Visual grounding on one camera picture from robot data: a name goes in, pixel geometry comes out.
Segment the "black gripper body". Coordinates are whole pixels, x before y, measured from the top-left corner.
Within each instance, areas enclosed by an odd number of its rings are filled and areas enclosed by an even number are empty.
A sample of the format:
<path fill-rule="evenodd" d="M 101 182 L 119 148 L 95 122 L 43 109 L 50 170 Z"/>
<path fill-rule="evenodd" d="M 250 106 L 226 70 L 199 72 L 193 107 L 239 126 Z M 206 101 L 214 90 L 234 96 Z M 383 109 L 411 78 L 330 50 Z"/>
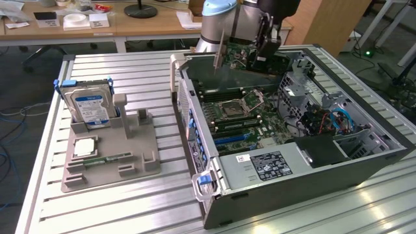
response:
<path fill-rule="evenodd" d="M 282 24 L 287 17 L 295 15 L 299 7 L 299 0 L 259 0 L 259 9 L 269 13 L 274 24 Z"/>

